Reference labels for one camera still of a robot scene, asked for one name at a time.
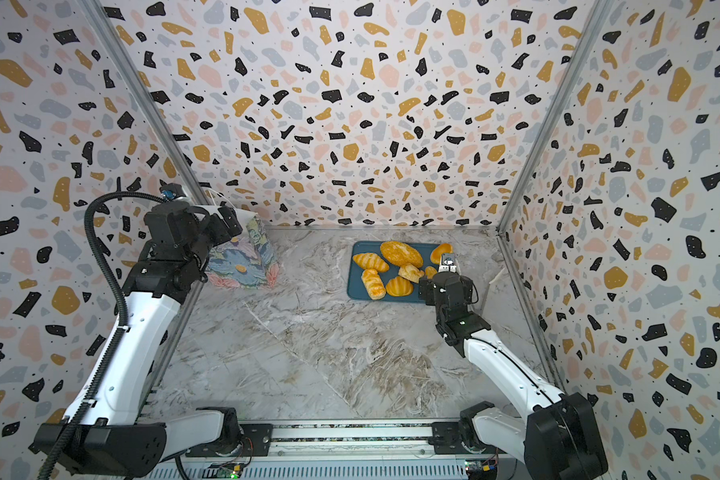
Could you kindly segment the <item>braided yellow pastry bread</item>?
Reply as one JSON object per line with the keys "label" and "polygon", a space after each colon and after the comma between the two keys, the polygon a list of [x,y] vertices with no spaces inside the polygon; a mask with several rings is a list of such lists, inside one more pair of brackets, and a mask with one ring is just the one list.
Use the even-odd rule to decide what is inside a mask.
{"label": "braided yellow pastry bread", "polygon": [[386,296],[385,285],[377,270],[365,269],[361,280],[371,300],[380,300]]}

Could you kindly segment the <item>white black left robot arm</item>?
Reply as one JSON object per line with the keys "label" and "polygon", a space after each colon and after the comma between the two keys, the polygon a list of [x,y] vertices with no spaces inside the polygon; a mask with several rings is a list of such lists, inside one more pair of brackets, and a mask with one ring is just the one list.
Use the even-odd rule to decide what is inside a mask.
{"label": "white black left robot arm", "polygon": [[242,442],[232,408],[203,408],[155,423],[137,420],[162,339],[193,285],[205,280],[211,250],[242,231],[234,210],[158,199],[145,216],[149,241],[120,283],[93,225],[99,206],[110,198],[104,195],[89,205],[84,227],[115,294],[117,317],[91,375],[62,419],[42,424],[35,435],[33,451],[46,455],[41,479],[50,478],[57,466],[72,474],[134,479],[163,461],[179,461],[197,446],[234,450]]}

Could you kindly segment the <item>circuit board right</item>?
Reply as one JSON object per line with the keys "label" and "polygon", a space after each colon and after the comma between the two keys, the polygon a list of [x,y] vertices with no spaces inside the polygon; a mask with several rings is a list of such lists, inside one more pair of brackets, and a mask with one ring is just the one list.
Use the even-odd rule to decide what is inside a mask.
{"label": "circuit board right", "polygon": [[464,470],[468,480],[496,480],[498,461],[492,459],[467,460]]}

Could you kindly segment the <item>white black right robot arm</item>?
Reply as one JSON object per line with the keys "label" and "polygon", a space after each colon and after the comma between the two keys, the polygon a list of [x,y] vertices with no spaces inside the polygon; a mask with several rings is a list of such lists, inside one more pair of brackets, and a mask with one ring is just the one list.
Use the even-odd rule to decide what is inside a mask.
{"label": "white black right robot arm", "polygon": [[419,281],[419,298],[435,308],[445,343],[476,366],[510,401],[517,415],[490,402],[460,414],[462,442],[471,450],[493,446],[522,462],[533,479],[597,479],[608,461],[591,403],[566,394],[505,346],[470,309],[473,283],[441,271]]}

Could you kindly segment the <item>teal rectangular tray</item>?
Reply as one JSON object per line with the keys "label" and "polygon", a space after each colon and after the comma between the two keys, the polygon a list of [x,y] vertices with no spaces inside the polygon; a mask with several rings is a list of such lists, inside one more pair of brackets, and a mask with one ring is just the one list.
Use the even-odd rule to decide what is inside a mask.
{"label": "teal rectangular tray", "polygon": [[[348,267],[348,280],[347,280],[347,284],[346,284],[346,293],[347,293],[347,296],[349,299],[358,300],[358,301],[372,301],[369,298],[369,296],[365,290],[365,287],[362,283],[362,280],[361,280],[361,275],[364,270],[361,269],[358,265],[356,265],[353,262],[352,256],[355,254],[359,254],[359,253],[373,252],[382,257],[382,254],[380,252],[381,244],[382,244],[382,241],[365,240],[365,241],[358,241],[352,246],[350,260],[349,260],[349,267]],[[438,270],[439,265],[433,264],[430,261],[430,254],[440,244],[409,242],[408,245],[412,246],[414,249],[416,249],[422,255],[423,260],[424,260],[424,265],[421,268],[421,270],[423,270],[425,272],[425,268],[427,266],[432,266]],[[385,273],[379,273],[385,286],[391,279],[395,278],[396,276],[399,276],[398,275],[399,267],[392,265],[390,263],[388,263],[388,264],[390,266],[389,271],[385,272]],[[418,292],[419,292],[418,284],[413,283],[413,286],[414,286],[414,291],[409,296],[393,297],[393,296],[386,294],[386,296],[384,298],[380,299],[379,302],[423,304],[424,301],[420,300],[418,297]]]}

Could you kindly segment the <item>large oval seeded bread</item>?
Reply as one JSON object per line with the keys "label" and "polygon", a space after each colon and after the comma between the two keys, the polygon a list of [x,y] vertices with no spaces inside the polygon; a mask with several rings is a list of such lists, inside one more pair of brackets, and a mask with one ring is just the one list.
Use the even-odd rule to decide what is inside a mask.
{"label": "large oval seeded bread", "polygon": [[421,269],[424,265],[422,255],[407,243],[386,241],[380,245],[380,252],[388,263],[398,267],[413,265]]}

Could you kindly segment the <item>floral paper gift bag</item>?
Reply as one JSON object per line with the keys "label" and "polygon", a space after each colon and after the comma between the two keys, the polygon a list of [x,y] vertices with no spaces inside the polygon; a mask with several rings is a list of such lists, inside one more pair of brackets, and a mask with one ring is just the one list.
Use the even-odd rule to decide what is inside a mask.
{"label": "floral paper gift bag", "polygon": [[207,268],[210,282],[226,289],[273,287],[279,264],[260,217],[244,209],[234,209],[234,213],[242,232],[211,251]]}

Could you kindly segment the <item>pale muffin bread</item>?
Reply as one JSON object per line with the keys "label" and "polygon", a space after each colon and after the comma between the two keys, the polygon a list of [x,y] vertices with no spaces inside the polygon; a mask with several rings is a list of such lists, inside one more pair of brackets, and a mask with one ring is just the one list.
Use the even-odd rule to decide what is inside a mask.
{"label": "pale muffin bread", "polygon": [[405,264],[399,268],[398,275],[412,283],[418,284],[420,279],[425,276],[425,272],[413,264]]}

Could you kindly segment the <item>green circuit board left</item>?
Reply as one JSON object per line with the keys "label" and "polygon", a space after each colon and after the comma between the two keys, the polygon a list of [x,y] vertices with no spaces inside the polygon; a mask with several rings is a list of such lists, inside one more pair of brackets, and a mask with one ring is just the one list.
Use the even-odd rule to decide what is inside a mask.
{"label": "green circuit board left", "polygon": [[218,479],[241,479],[245,471],[246,465],[243,463],[223,463],[212,464],[209,469],[212,470],[215,478]]}

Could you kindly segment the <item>small round orange bun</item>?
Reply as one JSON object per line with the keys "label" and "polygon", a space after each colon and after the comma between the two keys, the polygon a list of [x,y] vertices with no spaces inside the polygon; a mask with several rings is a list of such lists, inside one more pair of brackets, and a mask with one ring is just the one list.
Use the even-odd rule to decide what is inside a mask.
{"label": "small round orange bun", "polygon": [[433,264],[439,265],[441,263],[442,256],[445,254],[452,254],[454,252],[453,246],[449,243],[443,243],[438,245],[430,254],[430,261]]}

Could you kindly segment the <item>striped croissant bread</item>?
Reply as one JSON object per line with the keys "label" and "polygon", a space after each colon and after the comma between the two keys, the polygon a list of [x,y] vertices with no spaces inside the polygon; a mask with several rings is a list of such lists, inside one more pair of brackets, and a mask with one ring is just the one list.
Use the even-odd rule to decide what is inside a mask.
{"label": "striped croissant bread", "polygon": [[352,256],[353,262],[363,270],[376,270],[378,273],[388,272],[389,264],[373,252],[359,253]]}

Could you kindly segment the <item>shell shaped orange bread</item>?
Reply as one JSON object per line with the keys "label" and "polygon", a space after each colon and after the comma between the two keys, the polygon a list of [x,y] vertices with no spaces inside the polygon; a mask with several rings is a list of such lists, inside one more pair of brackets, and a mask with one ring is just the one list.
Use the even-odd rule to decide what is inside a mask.
{"label": "shell shaped orange bread", "polygon": [[413,283],[400,276],[391,279],[385,286],[388,295],[393,297],[406,297],[413,293]]}

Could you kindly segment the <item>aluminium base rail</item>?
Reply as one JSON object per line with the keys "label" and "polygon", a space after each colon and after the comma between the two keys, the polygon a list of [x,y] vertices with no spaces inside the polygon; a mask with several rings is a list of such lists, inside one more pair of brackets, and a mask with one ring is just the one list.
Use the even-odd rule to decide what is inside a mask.
{"label": "aluminium base rail", "polygon": [[458,419],[262,420],[231,446],[198,445],[149,468],[147,479],[218,479],[212,464],[243,463],[241,479],[467,479],[467,460],[498,461],[497,479],[533,479],[493,446],[471,450]]}

